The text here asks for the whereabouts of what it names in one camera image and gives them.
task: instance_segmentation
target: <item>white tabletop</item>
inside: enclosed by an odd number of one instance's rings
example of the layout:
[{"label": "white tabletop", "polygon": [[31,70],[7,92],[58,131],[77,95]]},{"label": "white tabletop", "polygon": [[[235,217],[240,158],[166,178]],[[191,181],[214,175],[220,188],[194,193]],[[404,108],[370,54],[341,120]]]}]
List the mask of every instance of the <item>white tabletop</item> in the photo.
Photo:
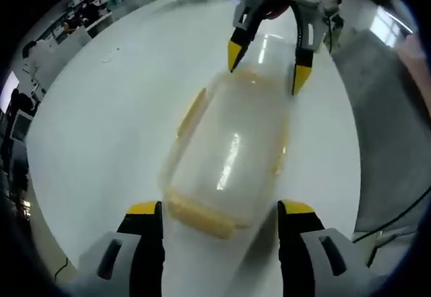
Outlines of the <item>white tabletop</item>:
[{"label": "white tabletop", "polygon": [[[237,3],[155,1],[97,35],[51,86],[30,127],[28,159],[44,218],[74,265],[131,205],[162,198],[158,175],[178,124],[197,92],[227,70]],[[295,43],[293,13],[263,22],[259,33]],[[327,228],[350,236],[358,137],[343,82],[321,48],[291,107],[276,199],[306,202]],[[261,279],[245,283],[247,296],[281,296],[276,248],[261,268]]]}]

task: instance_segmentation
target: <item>transparent plastic container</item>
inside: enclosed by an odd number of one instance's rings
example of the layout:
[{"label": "transparent plastic container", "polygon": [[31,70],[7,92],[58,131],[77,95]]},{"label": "transparent plastic container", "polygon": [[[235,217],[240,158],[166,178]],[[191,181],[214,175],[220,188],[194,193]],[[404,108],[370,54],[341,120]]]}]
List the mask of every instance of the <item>transparent plastic container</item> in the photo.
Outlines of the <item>transparent plastic container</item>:
[{"label": "transparent plastic container", "polygon": [[170,217],[216,238],[263,221],[286,152],[286,83],[262,64],[198,93],[160,175]]}]

